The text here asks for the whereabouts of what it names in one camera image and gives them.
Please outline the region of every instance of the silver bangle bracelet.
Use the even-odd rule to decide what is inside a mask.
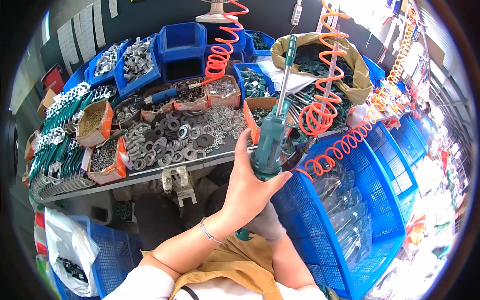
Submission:
[[[205,229],[204,225],[204,220],[206,218],[203,218],[202,221],[200,222],[200,229],[204,232],[204,234],[207,236],[209,240],[216,241],[219,244],[223,244],[223,242],[216,240],[210,233],[208,233],[207,229]]]

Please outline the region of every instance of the black wall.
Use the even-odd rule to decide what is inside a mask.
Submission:
[[[119,15],[111,19],[108,0],[102,0],[103,28],[107,45],[130,37],[143,38],[159,32],[164,25],[194,22],[195,16],[204,14],[210,9],[208,3],[200,0],[147,0],[135,4],[131,4],[130,0],[117,0],[117,3]],[[295,0],[240,0],[240,3],[250,10],[248,14],[240,16],[240,22],[246,29],[260,30],[274,38],[286,36],[292,29],[290,19],[296,4]],[[322,2],[306,0],[302,6],[300,23],[293,32],[315,31],[322,11]],[[225,4],[225,10],[236,11],[237,7],[228,3]],[[349,41],[357,46],[361,54],[373,60],[383,48],[382,43],[375,36],[371,37],[368,47],[365,48],[370,32],[363,26],[355,24],[352,19],[340,19],[340,30],[350,35]],[[51,32],[50,36],[50,41],[41,49],[45,70],[55,63],[63,62],[57,33]],[[394,57],[389,53],[381,67],[389,72],[393,62]],[[72,66],[72,69],[75,71],[82,64],[81,61]]]

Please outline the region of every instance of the hand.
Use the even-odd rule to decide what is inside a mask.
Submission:
[[[237,141],[235,163],[230,175],[227,196],[222,214],[237,230],[250,222],[265,207],[270,198],[283,187],[292,173],[282,172],[263,182],[253,173],[250,166],[250,153],[247,152],[247,140],[250,129],[245,130]]]
[[[287,230],[280,224],[275,208],[270,201],[267,202],[262,212],[244,227],[264,237],[270,244],[275,244],[287,233]]]

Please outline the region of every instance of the gray glove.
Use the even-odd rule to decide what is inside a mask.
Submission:
[[[270,244],[278,242],[287,233],[287,230],[278,220],[278,215],[270,201],[267,202],[267,205],[261,213],[245,225],[244,228],[264,237]]]

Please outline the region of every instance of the electric fan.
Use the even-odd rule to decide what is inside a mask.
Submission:
[[[230,20],[224,18],[223,16],[223,4],[228,3],[228,0],[202,0],[203,2],[211,3],[210,12],[197,16],[195,18],[196,22],[200,23],[231,23]],[[235,21],[238,21],[238,17],[234,15],[229,15]]]

